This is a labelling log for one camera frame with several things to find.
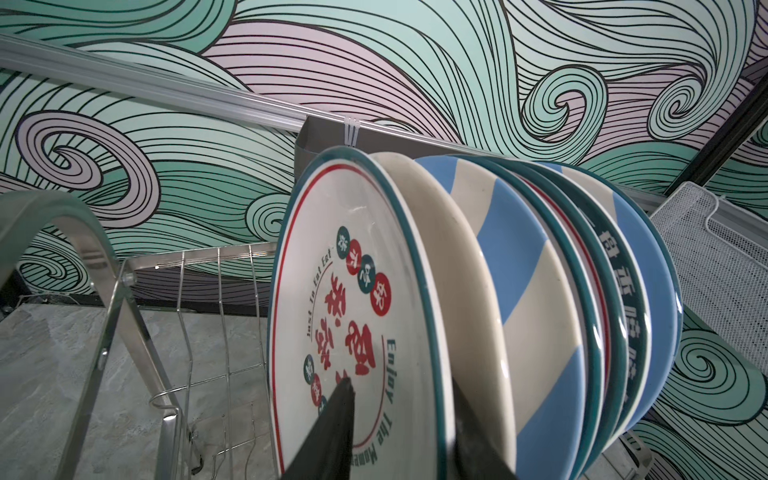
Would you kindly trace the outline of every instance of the wallpaper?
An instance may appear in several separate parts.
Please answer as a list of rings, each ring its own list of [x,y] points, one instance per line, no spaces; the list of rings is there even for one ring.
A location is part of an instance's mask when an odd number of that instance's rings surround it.
[[[767,7],[5,0],[0,32],[498,154],[580,164],[661,193],[768,71]],[[72,192],[121,257],[274,240],[293,186],[294,141],[284,131],[0,71],[0,192]],[[764,128],[708,187],[765,217],[766,166]],[[260,280],[271,265],[257,262]],[[53,228],[19,269],[33,290],[91,291]],[[190,277],[195,286],[215,274],[196,266]],[[174,275],[144,279],[137,294],[175,298]],[[227,263],[223,276],[227,298],[253,298],[249,263]],[[652,478],[766,478],[765,379],[692,315],[686,321],[671,381],[636,427],[660,454]]]

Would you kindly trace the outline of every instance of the black pole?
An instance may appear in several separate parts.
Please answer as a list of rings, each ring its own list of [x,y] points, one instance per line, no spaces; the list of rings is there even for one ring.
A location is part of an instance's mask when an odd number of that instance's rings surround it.
[[[664,194],[671,195],[685,181],[705,185],[733,155],[733,152],[752,137],[766,117],[768,117],[768,75],[763,75]]]

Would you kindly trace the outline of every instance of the metal dish rack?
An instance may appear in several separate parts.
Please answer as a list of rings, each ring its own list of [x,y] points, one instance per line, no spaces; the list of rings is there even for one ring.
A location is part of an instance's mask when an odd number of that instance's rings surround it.
[[[253,259],[274,255],[276,244],[251,243],[228,247],[158,253],[132,257],[123,263],[119,263],[97,218],[81,201],[69,194],[53,190],[11,192],[0,196],[0,251],[2,251],[2,257],[0,257],[0,280],[5,281],[10,276],[16,262],[35,235],[49,223],[53,223],[67,236],[93,279],[92,286],[107,307],[106,320],[98,341],[98,347],[94,352],[77,412],[72,420],[67,442],[58,464],[56,478],[74,478],[77,471],[78,460],[88,431],[88,423],[94,410],[115,332],[120,333],[131,359],[144,380],[144,384],[151,396],[149,403],[164,412],[161,421],[154,477],[158,480],[184,479],[190,478],[193,473],[199,472],[202,469],[205,459],[202,458],[195,444],[195,434],[187,421],[190,391],[194,387],[215,380],[225,379],[227,385],[227,410],[224,416],[226,419],[224,426],[225,445],[210,460],[213,462],[213,478],[216,478],[225,462],[228,464],[229,478],[234,478],[233,455],[228,455],[228,453],[247,445],[255,445],[257,435],[253,424],[253,409],[251,409],[251,431],[253,435],[244,442],[232,445],[231,379],[233,376],[253,369],[263,368],[266,371],[266,358],[262,348],[259,362],[236,371],[230,369],[230,349],[222,297],[221,265],[222,262],[232,260],[246,260],[250,262],[255,300],[254,313],[258,322],[259,343],[260,346],[263,346],[259,292]],[[224,341],[226,371],[222,375],[211,376],[192,382],[194,358],[184,322],[184,309],[181,304],[186,267],[202,263],[215,263],[217,266],[218,305]],[[181,332],[184,335],[188,358],[186,382],[178,387],[173,387],[168,379],[152,342],[147,325],[141,316],[130,289],[136,283],[136,272],[145,269],[170,267],[179,267],[180,269],[176,312]],[[263,387],[268,392],[266,375],[263,377]],[[181,392],[184,393],[183,402],[180,402],[177,397],[177,394]]]

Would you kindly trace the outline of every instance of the plate logo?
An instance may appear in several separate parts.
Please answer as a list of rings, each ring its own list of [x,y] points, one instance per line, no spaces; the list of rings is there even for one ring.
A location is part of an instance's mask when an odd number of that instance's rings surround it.
[[[351,463],[356,467],[376,464],[377,447],[397,428],[390,407],[395,398],[397,345],[382,334],[392,306],[392,285],[363,246],[341,226],[334,246],[322,255],[308,312],[307,336],[315,345],[302,359],[309,400],[318,415],[336,384],[346,377],[352,380],[357,396]]]

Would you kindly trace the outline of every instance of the red circle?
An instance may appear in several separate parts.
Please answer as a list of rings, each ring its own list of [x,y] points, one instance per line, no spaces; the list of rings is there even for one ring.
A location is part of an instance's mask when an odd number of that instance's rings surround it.
[[[371,306],[376,315],[386,315],[389,312],[389,304],[392,303],[392,289],[389,288],[389,279],[385,274],[376,274],[370,296]]]
[[[323,397],[323,387],[320,385],[320,377],[315,374],[312,378],[312,385],[310,385],[310,395],[312,396],[312,403],[315,407],[320,406],[320,399]]]
[[[360,249],[360,242],[352,239],[349,242],[349,252],[346,254],[346,271],[349,275],[357,275],[362,266],[362,250]]]

